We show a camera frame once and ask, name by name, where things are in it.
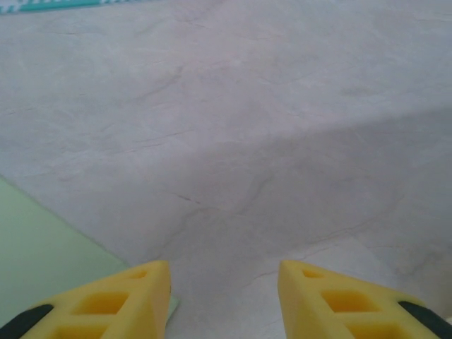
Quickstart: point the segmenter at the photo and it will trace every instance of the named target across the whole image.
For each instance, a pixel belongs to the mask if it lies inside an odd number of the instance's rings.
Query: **marble floor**
[[[0,173],[129,263],[170,260],[168,338],[284,338],[282,258],[452,315],[449,0],[143,1],[0,31]]]

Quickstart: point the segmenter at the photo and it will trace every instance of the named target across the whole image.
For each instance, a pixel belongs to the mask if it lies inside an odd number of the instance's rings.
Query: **marble tile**
[[[450,316],[451,13],[166,0],[4,16],[0,174],[129,263],[170,260],[168,338],[284,338],[283,258]]]

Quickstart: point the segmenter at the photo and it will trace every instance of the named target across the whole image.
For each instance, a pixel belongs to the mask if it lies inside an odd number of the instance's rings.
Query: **green surface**
[[[41,299],[125,268],[0,177],[0,326]]]

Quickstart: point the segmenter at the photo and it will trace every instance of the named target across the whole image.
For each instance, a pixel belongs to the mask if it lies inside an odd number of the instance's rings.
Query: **black strip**
[[[433,332],[439,339],[452,339],[452,325],[431,309],[413,304],[412,302],[399,302],[399,305]]]
[[[51,310],[51,304],[28,309],[0,328],[0,339],[19,339],[40,322]]]

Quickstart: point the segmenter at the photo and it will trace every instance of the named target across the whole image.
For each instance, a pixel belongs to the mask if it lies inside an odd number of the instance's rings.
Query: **teal striped edge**
[[[48,11],[54,9],[98,6],[103,4],[115,4],[129,2],[130,0],[0,0],[0,14],[31,11]]]

